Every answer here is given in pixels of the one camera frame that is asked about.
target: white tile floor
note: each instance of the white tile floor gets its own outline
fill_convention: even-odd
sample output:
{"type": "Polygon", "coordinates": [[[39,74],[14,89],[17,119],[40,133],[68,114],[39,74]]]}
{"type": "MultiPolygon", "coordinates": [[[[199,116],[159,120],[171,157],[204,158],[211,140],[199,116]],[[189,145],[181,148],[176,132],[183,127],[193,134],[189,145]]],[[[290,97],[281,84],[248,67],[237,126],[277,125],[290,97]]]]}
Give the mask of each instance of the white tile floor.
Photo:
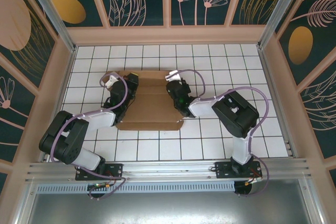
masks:
{"type": "MultiPolygon", "coordinates": [[[[260,157],[287,157],[274,105],[255,45],[146,45],[80,47],[72,69],[63,110],[73,114],[100,108],[109,93],[98,81],[107,70],[199,70],[206,82],[204,97],[219,95],[232,87],[261,89],[270,103],[269,118],[255,133],[253,152],[260,157]]],[[[182,73],[192,95],[200,94],[200,79],[182,73]]],[[[240,91],[259,111],[262,97],[240,91]]],[[[119,131],[116,127],[88,132],[84,147],[107,161],[166,161],[230,158],[232,139],[214,114],[186,119],[180,131],[119,131]]]]}

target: purple cable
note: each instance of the purple cable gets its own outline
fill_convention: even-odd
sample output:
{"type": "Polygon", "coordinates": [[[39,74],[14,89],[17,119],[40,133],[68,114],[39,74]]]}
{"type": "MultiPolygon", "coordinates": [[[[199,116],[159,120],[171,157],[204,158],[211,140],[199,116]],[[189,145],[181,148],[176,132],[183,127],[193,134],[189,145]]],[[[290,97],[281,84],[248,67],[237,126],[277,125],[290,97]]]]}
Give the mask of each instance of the purple cable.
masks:
{"type": "MultiPolygon", "coordinates": [[[[61,129],[59,130],[59,132],[57,133],[56,137],[55,137],[55,140],[53,142],[53,145],[51,147],[51,150],[50,150],[50,159],[52,162],[56,162],[55,159],[54,159],[54,152],[55,152],[55,147],[56,147],[56,144],[63,132],[63,130],[66,128],[66,126],[71,123],[73,120],[75,120],[76,118],[78,117],[82,117],[82,116],[90,116],[90,115],[93,115],[93,114],[96,114],[97,112],[110,112],[111,110],[119,107],[120,105],[122,105],[124,103],[124,101],[126,100],[127,98],[127,90],[128,90],[128,87],[127,87],[127,84],[125,82],[125,80],[120,76],[118,75],[117,73],[106,73],[103,75],[102,78],[100,78],[99,80],[99,84],[104,87],[104,84],[102,84],[102,81],[103,81],[103,78],[107,77],[107,76],[115,76],[116,78],[120,78],[120,80],[123,82],[124,86],[125,86],[125,95],[123,97],[123,99],[121,100],[120,103],[118,103],[116,106],[113,106],[111,108],[108,108],[108,109],[100,109],[100,110],[95,110],[95,111],[90,111],[90,112],[86,112],[86,113],[83,113],[83,114],[78,114],[78,115],[74,115],[72,118],[70,118],[68,121],[65,122],[65,124],[61,127],[61,129]]],[[[108,196],[112,195],[116,190],[118,190],[125,182],[126,182],[126,178],[124,177],[112,177],[112,176],[105,176],[105,175],[100,175],[98,173],[95,173],[91,170],[88,170],[84,167],[81,167],[82,170],[85,170],[87,173],[90,173],[94,176],[97,176],[97,177],[101,177],[101,178],[107,178],[107,179],[123,179],[123,182],[120,183],[113,191],[109,192],[109,193],[106,193],[104,194],[102,197],[100,198],[93,198],[92,195],[91,195],[91,192],[94,190],[94,188],[92,190],[89,191],[89,196],[91,197],[91,199],[95,199],[95,200],[99,200],[99,199],[104,199],[104,198],[107,198],[108,196]]]]}
{"type": "Polygon", "coordinates": [[[253,153],[251,153],[251,145],[252,145],[252,137],[253,137],[253,134],[254,132],[258,129],[258,127],[261,126],[261,124],[264,122],[264,120],[266,119],[267,115],[268,115],[268,111],[269,111],[269,103],[268,103],[268,100],[267,100],[267,97],[264,93],[262,93],[259,89],[256,89],[256,88],[253,88],[253,87],[238,87],[238,88],[234,88],[234,89],[230,89],[226,92],[224,92],[223,94],[220,94],[216,97],[212,97],[212,98],[201,98],[202,95],[204,95],[205,93],[205,82],[204,82],[204,79],[203,77],[201,76],[201,74],[194,70],[194,69],[185,69],[185,70],[178,70],[176,73],[174,74],[171,74],[170,76],[167,77],[167,79],[173,77],[174,75],[176,74],[179,74],[179,73],[183,73],[183,72],[187,72],[187,71],[191,71],[191,72],[194,72],[196,74],[198,74],[198,76],[201,78],[201,81],[202,81],[202,84],[203,84],[203,92],[202,94],[200,94],[198,96],[199,100],[200,101],[213,101],[213,100],[216,100],[216,99],[221,99],[223,96],[227,95],[227,94],[230,94],[234,91],[237,91],[237,90],[243,90],[243,89],[249,89],[249,90],[253,90],[253,91],[256,91],[257,93],[259,93],[262,98],[265,100],[265,103],[266,103],[266,110],[265,110],[265,114],[264,116],[262,117],[262,119],[260,120],[260,122],[251,130],[250,134],[249,134],[249,139],[248,139],[248,152],[249,154],[254,157],[255,159],[259,160],[263,166],[265,167],[265,170],[266,170],[266,174],[267,174],[267,179],[266,179],[266,184],[265,186],[263,187],[262,190],[256,192],[256,193],[253,193],[253,194],[248,194],[248,195],[245,195],[246,197],[249,197],[249,196],[255,196],[255,195],[258,195],[260,193],[262,193],[268,186],[268,183],[269,183],[269,170],[268,170],[268,167],[267,165],[265,164],[265,162],[263,160],[261,160],[259,157],[257,157],[256,155],[254,155],[253,153]]]}

